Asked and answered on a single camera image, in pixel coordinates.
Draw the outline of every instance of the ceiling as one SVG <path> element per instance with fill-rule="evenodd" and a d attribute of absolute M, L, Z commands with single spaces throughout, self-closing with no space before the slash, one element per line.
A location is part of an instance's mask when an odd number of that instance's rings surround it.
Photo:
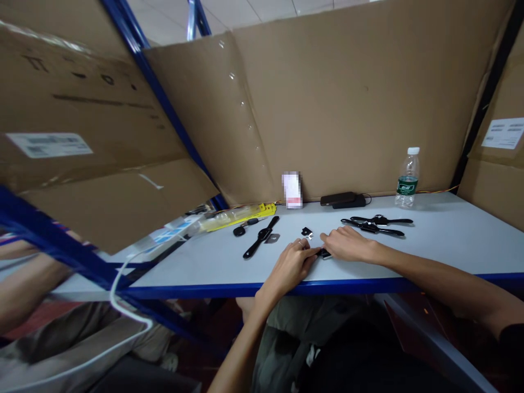
<path fill-rule="evenodd" d="M 213 34 L 376 0 L 201 0 Z M 187 0 L 128 0 L 152 45 L 186 41 Z"/>

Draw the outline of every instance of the sticker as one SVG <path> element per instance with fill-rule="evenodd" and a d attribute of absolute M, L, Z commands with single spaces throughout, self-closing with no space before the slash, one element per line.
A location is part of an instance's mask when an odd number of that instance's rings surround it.
<path fill-rule="evenodd" d="M 524 117 L 493 120 L 482 146 L 513 150 L 519 144 L 523 132 Z"/>
<path fill-rule="evenodd" d="M 30 158 L 50 158 L 93 154 L 78 134 L 6 134 Z"/>

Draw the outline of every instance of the black object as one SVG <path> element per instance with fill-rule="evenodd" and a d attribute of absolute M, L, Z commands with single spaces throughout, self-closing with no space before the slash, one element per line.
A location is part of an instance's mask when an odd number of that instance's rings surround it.
<path fill-rule="evenodd" d="M 321 248 L 320 251 L 318 253 L 316 253 L 315 255 L 319 256 L 319 257 L 322 257 L 322 259 L 327 259 L 327 258 L 331 258 L 332 255 L 329 253 L 328 250 L 326 250 L 325 248 Z"/>
<path fill-rule="evenodd" d="M 348 209 L 350 207 L 364 207 L 366 206 L 366 198 L 363 194 L 358 194 L 355 196 L 353 201 L 337 203 L 332 205 L 333 209 Z"/>
<path fill-rule="evenodd" d="M 233 229 L 233 235 L 235 235 L 237 237 L 244 235 L 246 233 L 246 230 L 244 229 L 245 226 L 256 224 L 257 222 L 262 221 L 263 219 L 266 219 L 266 218 L 267 217 L 264 217 L 264 218 L 250 218 L 249 220 L 244 221 L 242 224 L 240 224 L 239 227 L 236 227 L 235 229 Z"/>
<path fill-rule="evenodd" d="M 404 232 L 400 232 L 395 229 L 379 228 L 378 226 L 373 224 L 371 221 L 364 221 L 363 223 L 359 223 L 358 221 L 353 221 L 352 219 L 342 218 L 341 222 L 343 222 L 344 224 L 351 224 L 356 227 L 359 227 L 364 232 L 371 232 L 371 233 L 384 232 L 390 235 L 404 236 Z"/>
<path fill-rule="evenodd" d="M 320 198 L 321 206 L 331 206 L 340 203 L 353 202 L 356 198 L 354 192 L 346 192 L 341 194 L 326 195 Z"/>
<path fill-rule="evenodd" d="M 383 215 L 375 215 L 373 218 L 352 217 L 350 219 L 353 221 L 370 221 L 375 225 L 388 225 L 389 223 L 413 224 L 413 220 L 409 218 L 399 218 L 390 220 L 385 218 Z"/>
<path fill-rule="evenodd" d="M 255 254 L 255 252 L 258 249 L 258 246 L 260 246 L 260 244 L 269 237 L 271 232 L 273 232 L 273 227 L 275 226 L 275 224 L 277 223 L 279 219 L 280 217 L 274 216 L 271 222 L 269 223 L 269 225 L 267 226 L 267 228 L 261 229 L 258 232 L 257 241 L 253 243 L 253 245 L 244 253 L 243 255 L 244 259 L 249 259 Z"/>
<path fill-rule="evenodd" d="M 233 229 L 233 235 L 237 237 L 242 236 L 245 233 L 246 233 L 246 230 L 244 229 L 244 227 L 236 227 L 235 229 Z"/>
<path fill-rule="evenodd" d="M 308 227 L 304 227 L 302 228 L 302 236 L 309 236 L 310 234 L 312 234 L 313 232 L 311 231 L 311 229 L 309 229 Z"/>

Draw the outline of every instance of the left hand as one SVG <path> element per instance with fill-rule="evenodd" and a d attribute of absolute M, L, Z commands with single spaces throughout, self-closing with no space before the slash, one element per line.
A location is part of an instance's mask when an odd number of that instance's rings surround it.
<path fill-rule="evenodd" d="M 307 239 L 288 244 L 256 297 L 278 301 L 307 277 L 319 251 L 320 247 L 311 248 Z"/>

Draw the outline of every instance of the black clip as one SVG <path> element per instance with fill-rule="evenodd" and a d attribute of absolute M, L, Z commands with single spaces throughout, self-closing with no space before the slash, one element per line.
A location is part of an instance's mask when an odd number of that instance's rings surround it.
<path fill-rule="evenodd" d="M 313 232 L 308 227 L 302 228 L 302 236 L 307 237 L 309 240 L 313 237 Z"/>
<path fill-rule="evenodd" d="M 322 257 L 322 259 L 328 259 L 328 258 L 332 257 L 332 255 L 329 253 L 329 251 L 326 250 L 325 248 L 321 248 L 320 251 L 318 253 L 316 253 L 315 255 L 318 256 L 318 257 Z"/>

